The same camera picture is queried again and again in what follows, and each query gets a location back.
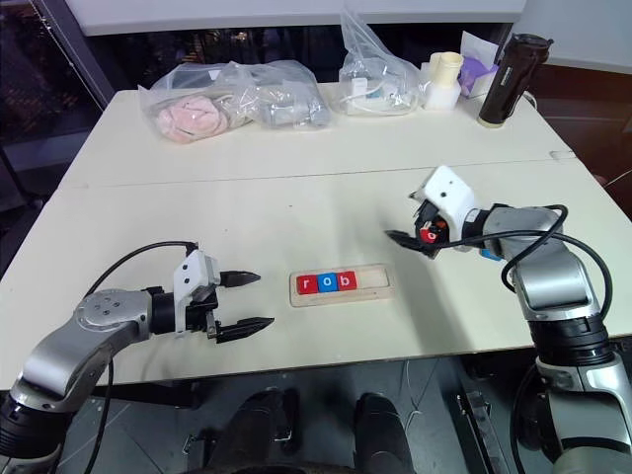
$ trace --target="floor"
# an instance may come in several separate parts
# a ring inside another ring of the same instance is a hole
[[[451,358],[372,362],[336,367],[209,379],[206,400],[196,410],[115,400],[94,473],[178,473],[198,466],[182,453],[188,435],[221,431],[241,403],[267,387],[294,387],[301,399],[302,447],[294,457],[280,450],[274,460],[353,466],[352,416],[367,391],[387,396],[405,424],[418,473],[467,472],[444,397],[457,386]],[[82,472],[97,431],[102,399],[91,399],[68,433],[59,473]]]

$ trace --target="purple object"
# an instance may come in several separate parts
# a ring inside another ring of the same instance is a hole
[[[458,82],[461,84],[462,94],[469,96],[476,79],[491,72],[496,72],[497,70],[498,65],[496,64],[494,64],[491,69],[488,69],[478,59],[464,57],[463,65],[461,66],[461,75],[458,78]]]

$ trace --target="black cable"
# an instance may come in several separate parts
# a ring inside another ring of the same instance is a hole
[[[165,242],[155,242],[153,244],[145,245],[144,247],[140,247],[139,249],[134,250],[133,252],[128,253],[121,259],[109,267],[97,280],[94,282],[86,296],[94,293],[97,288],[104,282],[104,280],[109,277],[118,267],[137,256],[138,254],[142,254],[148,250],[157,249],[159,247],[185,247],[187,249],[187,255],[189,255],[193,250],[198,248],[198,244],[195,242],[188,242],[183,240],[170,240]],[[99,456],[99,450],[101,449],[101,442],[103,441],[103,435],[106,431],[106,423],[108,420],[108,412],[110,411],[110,401],[112,399],[112,385],[115,379],[115,364],[113,360],[110,360],[108,363],[108,387],[106,388],[106,396],[103,405],[103,411],[101,412],[101,419],[99,421],[99,430],[97,431],[97,437],[95,438],[95,445],[92,448],[92,454],[90,454],[90,460],[88,461],[88,465],[86,466],[86,470],[84,474],[90,474],[92,472],[92,468],[97,461],[97,456]]]
[[[540,247],[541,245],[543,245],[547,240],[549,240],[549,238],[551,237],[551,235],[553,235],[555,232],[557,232],[560,227],[562,227],[562,224],[564,223],[564,221],[566,220],[566,218],[569,215],[569,209],[568,207],[566,207],[566,205],[562,205],[562,204],[555,204],[555,205],[546,205],[545,208],[547,209],[552,209],[552,210],[559,210],[560,211],[560,216],[557,218],[557,220],[555,221],[555,223],[551,226],[551,228],[549,230],[546,231],[546,233],[544,235],[542,235],[539,239],[537,239],[535,242],[533,242],[531,245],[529,245],[526,249],[524,249],[522,252],[520,252],[519,254],[517,254],[515,257],[513,257],[511,260],[509,260],[505,266],[503,267],[503,271],[501,272],[501,281],[503,282],[503,285],[511,292],[515,293],[515,288],[514,286],[509,282],[508,280],[508,275],[510,273],[510,270],[515,267],[515,265],[522,259],[524,259],[525,257],[529,256],[530,254],[532,254],[538,247]]]
[[[424,245],[433,249],[449,249],[452,247],[459,247],[461,245],[473,246],[486,242],[488,240],[503,239],[507,237],[537,237],[545,235],[548,232],[549,231],[544,230],[507,230],[505,232],[496,232],[494,234],[480,235],[477,237],[467,237],[465,239],[457,240],[454,242],[442,242],[438,244]],[[559,234],[555,232],[552,233],[549,238],[562,240],[564,242],[568,242],[569,244],[575,245],[576,247],[586,252],[597,264],[597,266],[601,270],[601,275],[603,276],[603,284],[605,287],[605,292],[603,294],[603,303],[601,304],[601,311],[599,314],[601,320],[605,319],[605,316],[610,309],[610,305],[612,304],[612,275],[610,274],[610,270],[608,269],[603,259],[588,244],[585,244],[581,240],[575,239],[569,235]]]
[[[157,249],[159,247],[186,247],[187,248],[187,255],[188,255],[193,250],[196,250],[198,248],[198,244],[196,244],[195,242],[187,242],[187,241],[183,241],[183,240],[168,240],[168,241],[165,241],[165,242],[155,242],[153,244],[149,244],[149,245],[145,245],[144,247],[140,247],[139,249],[136,249],[133,252],[130,252],[127,255],[125,255],[124,257],[122,257],[121,259],[119,259],[115,264],[113,264],[111,267],[109,267],[101,276],[99,276],[97,281],[95,281],[94,284],[92,286],[90,286],[90,289],[86,293],[86,296],[94,293],[97,290],[97,288],[101,285],[101,283],[103,283],[104,280],[107,277],[109,277],[113,273],[114,270],[116,270],[122,264],[127,262],[129,259],[137,256],[138,254],[142,254],[143,252],[146,252],[146,251],[151,250],[151,249]]]
[[[520,381],[520,385],[515,392],[515,397],[513,398],[513,406],[512,406],[512,417],[510,419],[510,445],[512,446],[512,456],[513,462],[515,463],[515,469],[518,474],[525,474],[524,466],[522,465],[522,461],[520,459],[520,453],[517,448],[517,436],[515,434],[515,430],[517,428],[518,417],[520,415],[519,408],[522,402],[522,397],[524,396],[524,392],[528,388],[533,376],[535,375],[535,364],[532,365],[522,380]]]
[[[108,388],[106,388],[106,399],[103,403],[103,412],[101,412],[101,420],[99,421],[99,430],[97,431],[97,437],[95,439],[95,445],[92,448],[92,454],[90,454],[90,460],[86,466],[84,474],[90,474],[92,468],[97,461],[99,455],[99,449],[101,449],[101,441],[103,441],[103,434],[106,431],[106,424],[108,421],[108,412],[110,411],[110,400],[112,399],[112,385],[115,380],[115,363],[110,360],[108,364]]]

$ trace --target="white wall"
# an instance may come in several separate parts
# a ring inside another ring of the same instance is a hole
[[[87,36],[336,25],[345,0],[66,0]],[[515,22],[525,0],[350,0],[370,23]]]
[[[552,38],[547,64],[632,74],[632,0],[527,0],[513,33]]]

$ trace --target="white table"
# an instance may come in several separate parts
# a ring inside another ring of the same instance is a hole
[[[322,85],[327,98],[333,84]],[[142,115],[135,91],[119,92],[60,187],[189,183],[367,171],[547,161],[569,147],[520,100],[503,128],[478,124],[482,99],[461,99],[452,113],[394,118],[333,115],[331,127],[280,132],[250,123],[188,145],[170,142]]]
[[[610,265],[615,282],[610,334],[632,333],[632,225],[577,159],[464,165],[455,171],[484,204],[566,204],[565,231],[592,245]],[[154,337],[116,357],[116,382],[530,345],[517,300],[500,282],[501,264],[454,251],[431,262],[383,234],[411,230],[416,206],[407,194],[429,172],[59,190],[0,282],[0,387],[12,384],[32,347],[70,317],[110,263],[164,239],[199,240],[225,270],[262,276],[248,286],[218,290],[222,322],[276,320],[248,340],[225,345],[204,334]],[[172,270],[182,258],[177,250],[152,251],[125,264],[106,286],[171,288]],[[599,272],[585,262],[601,295]],[[394,269],[395,299],[290,306],[291,272],[373,263]]]

